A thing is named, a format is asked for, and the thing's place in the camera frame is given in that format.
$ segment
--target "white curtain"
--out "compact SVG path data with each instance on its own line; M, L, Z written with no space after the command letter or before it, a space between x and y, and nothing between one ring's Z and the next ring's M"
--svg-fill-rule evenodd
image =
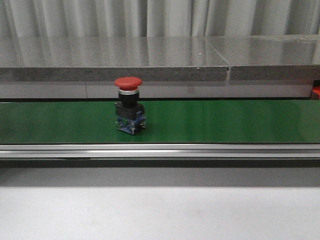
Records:
M317 34L320 0L0 0L0 37Z

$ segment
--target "red button cap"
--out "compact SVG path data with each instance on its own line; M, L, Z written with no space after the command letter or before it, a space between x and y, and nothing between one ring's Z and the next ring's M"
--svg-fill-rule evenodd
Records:
M320 100L320 86L314 86L313 89L312 89L312 92Z
M123 91L134 91L142 84L142 80L135 76L120 77L114 84Z

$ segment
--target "white surface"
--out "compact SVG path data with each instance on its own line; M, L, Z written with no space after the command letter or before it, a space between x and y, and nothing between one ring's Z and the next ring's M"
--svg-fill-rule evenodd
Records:
M318 240L320 170L0 169L0 213L10 240Z

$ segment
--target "gray countertop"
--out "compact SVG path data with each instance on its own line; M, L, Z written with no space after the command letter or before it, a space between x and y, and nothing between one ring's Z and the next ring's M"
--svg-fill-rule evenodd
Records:
M0 39L1 83L113 82L123 76L312 85L320 79L320 35Z
M0 40L0 81L224 81L227 64L202 37L25 37Z
M206 37L230 80L320 79L320 35Z

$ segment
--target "aluminum rail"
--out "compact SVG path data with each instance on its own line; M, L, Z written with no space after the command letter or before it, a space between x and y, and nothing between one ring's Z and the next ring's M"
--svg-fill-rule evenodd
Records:
M293 158L320 159L320 144L15 144L1 158Z

